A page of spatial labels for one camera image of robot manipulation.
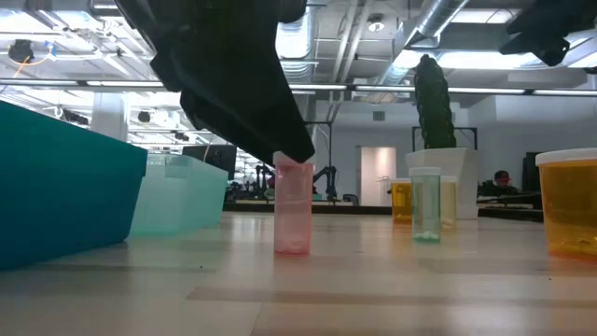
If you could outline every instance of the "doorway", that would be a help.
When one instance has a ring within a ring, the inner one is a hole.
[[[358,196],[365,206],[390,206],[384,197],[387,182],[396,178],[395,147],[357,147],[356,166]]]

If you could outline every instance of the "white planter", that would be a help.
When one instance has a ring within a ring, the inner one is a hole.
[[[424,149],[406,155],[409,168],[439,167],[442,175],[458,178],[458,219],[476,219],[477,151],[469,148]]]

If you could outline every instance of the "yellow container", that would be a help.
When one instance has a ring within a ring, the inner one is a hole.
[[[456,231],[456,190],[458,178],[456,176],[441,177],[441,226],[444,232]]]
[[[597,148],[537,155],[548,252],[597,260]]]
[[[392,218],[396,224],[412,224],[412,194],[409,178],[392,181]]]

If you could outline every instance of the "person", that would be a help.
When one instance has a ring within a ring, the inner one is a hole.
[[[479,185],[479,196],[499,197],[503,195],[518,195],[519,190],[510,186],[510,174],[505,170],[499,170],[493,175],[493,181],[487,180]]]
[[[510,186],[510,174],[507,171],[497,171],[493,175],[493,183],[500,188]]]

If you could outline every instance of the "potted cactus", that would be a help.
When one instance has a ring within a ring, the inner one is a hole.
[[[456,146],[448,82],[429,55],[417,65],[414,85],[425,149],[407,154],[407,165],[440,167],[443,175],[456,176],[458,218],[477,218],[477,151]]]

